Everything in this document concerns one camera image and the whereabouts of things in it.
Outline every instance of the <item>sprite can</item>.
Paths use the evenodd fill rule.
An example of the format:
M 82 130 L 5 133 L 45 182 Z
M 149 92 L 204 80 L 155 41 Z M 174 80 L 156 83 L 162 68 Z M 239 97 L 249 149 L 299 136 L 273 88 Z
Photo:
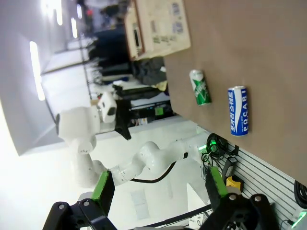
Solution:
M 197 104 L 199 106 L 210 104 L 211 98 L 202 71 L 196 69 L 192 70 L 190 72 L 190 79 Z

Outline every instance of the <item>brown tabletop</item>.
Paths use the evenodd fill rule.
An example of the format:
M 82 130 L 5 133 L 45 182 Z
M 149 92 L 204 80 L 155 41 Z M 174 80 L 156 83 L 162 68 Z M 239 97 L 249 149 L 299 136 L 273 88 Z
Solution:
M 307 1 L 185 0 L 192 48 L 165 57 L 174 111 L 307 185 Z M 212 104 L 189 80 L 205 72 Z M 250 132 L 230 133 L 227 89 L 248 88 Z

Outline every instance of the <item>sprite logo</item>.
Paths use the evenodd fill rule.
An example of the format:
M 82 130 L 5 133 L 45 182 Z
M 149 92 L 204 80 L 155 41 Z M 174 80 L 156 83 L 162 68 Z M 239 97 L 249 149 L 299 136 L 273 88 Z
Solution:
M 194 89 L 194 94 L 196 97 L 196 101 L 198 105 L 202 104 L 208 104 L 211 102 L 211 99 L 209 97 L 209 92 L 206 87 L 206 83 L 204 80 L 198 81 L 198 80 L 193 80 L 195 83 L 196 87 Z

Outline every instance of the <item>green light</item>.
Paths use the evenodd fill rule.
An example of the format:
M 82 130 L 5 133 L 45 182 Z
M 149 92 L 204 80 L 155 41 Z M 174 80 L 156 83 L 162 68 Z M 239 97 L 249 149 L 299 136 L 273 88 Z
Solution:
M 203 149 L 205 149 L 205 148 L 207 148 L 207 145 L 200 146 L 200 147 L 198 148 L 198 150 L 201 151 L 201 150 L 203 150 Z
M 307 214 L 307 212 L 302 212 L 301 214 L 300 214 L 300 218 L 297 220 L 297 222 L 295 222 L 293 225 L 292 225 L 292 229 L 293 228 L 295 228 L 295 226 L 304 218 L 304 216 Z

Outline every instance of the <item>screw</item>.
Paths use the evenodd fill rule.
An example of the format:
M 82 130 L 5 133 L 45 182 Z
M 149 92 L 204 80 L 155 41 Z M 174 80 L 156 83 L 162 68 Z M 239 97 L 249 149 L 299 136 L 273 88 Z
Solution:
M 235 200 L 236 199 L 236 195 L 230 195 L 229 199 L 230 200 Z
M 256 197 L 255 197 L 255 201 L 256 201 L 256 202 L 261 201 L 261 196 L 256 196 Z

